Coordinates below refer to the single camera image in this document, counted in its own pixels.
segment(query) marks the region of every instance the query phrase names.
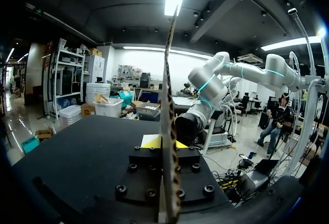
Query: black office chair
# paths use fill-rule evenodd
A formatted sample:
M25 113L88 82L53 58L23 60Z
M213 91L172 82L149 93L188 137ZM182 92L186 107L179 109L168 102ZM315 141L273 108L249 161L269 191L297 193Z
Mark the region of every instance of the black office chair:
M257 114L258 114L259 111L262 111L262 109L259 109L261 107L261 102L255 102L254 107L257 110Z
M238 110L241 110L241 116L243 115L243 112L246 113L246 116L247 116L247 112L246 112L246 109L247 109L247 105L248 105L248 101L249 101L249 97L248 96L244 96L242 98L242 105L241 106L238 106L236 109Z

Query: man sitting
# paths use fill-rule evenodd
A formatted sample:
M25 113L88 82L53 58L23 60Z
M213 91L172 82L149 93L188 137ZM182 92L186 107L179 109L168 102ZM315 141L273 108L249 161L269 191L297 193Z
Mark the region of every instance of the man sitting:
M282 124L287 121L290 116L289 108L287 108L288 101L288 93L284 93L281 97L281 105L279 106L278 110L274 110L273 112L271 112L269 109L267 110L266 114L270 119L273 119L272 124L262 131L258 140L254 141L259 146L264 147L264 138L271 134L271 139L267 149L267 156L272 154L276 145L277 136L280 134L281 128L283 126Z

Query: robotic arm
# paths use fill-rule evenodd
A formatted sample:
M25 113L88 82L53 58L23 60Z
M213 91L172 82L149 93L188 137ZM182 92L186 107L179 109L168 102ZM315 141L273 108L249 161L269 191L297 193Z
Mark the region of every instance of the robotic arm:
M223 83L217 77L219 74L238 78L232 78ZM269 54L266 58L265 69L260 69L246 63L231 63L227 52L219 52L204 66L193 69L188 76L189 81L199 89L200 96L187 113L180 115L176 120L179 141L186 144L194 141L213 112L222 103L231 101L230 95L223 99L229 85L233 98L237 95L234 86L239 78L260 83L269 88L281 89L286 85L293 92L297 91L302 84L300 74L290 68L279 55Z

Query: jeans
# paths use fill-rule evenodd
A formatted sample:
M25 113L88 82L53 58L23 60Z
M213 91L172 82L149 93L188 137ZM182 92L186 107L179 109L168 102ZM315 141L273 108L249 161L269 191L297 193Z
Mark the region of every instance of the jeans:
M277 128L274 125L269 125L265 130L262 131L261 136L257 142L259 145L264 145L264 138L271 134L271 139L269 141L269 146L267 149L268 154L272 154L274 147L277 142L277 136L280 134L281 128Z

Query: teal box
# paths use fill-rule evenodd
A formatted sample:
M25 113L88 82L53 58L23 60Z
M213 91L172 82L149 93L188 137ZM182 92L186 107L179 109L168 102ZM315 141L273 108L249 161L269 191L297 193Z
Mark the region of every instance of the teal box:
M38 138L36 136L33 136L33 137L29 138L28 140L22 142L21 146L22 146L24 153L27 154L30 151L32 151L33 149L35 149L35 147L37 147L39 144L40 144L40 142L39 142Z
M123 103L121 105L122 108L127 107L127 105L130 105L131 102L133 101L133 94L128 91L128 90L124 90L124 91L120 91L118 92L118 96L110 96L110 98L120 98L123 100Z

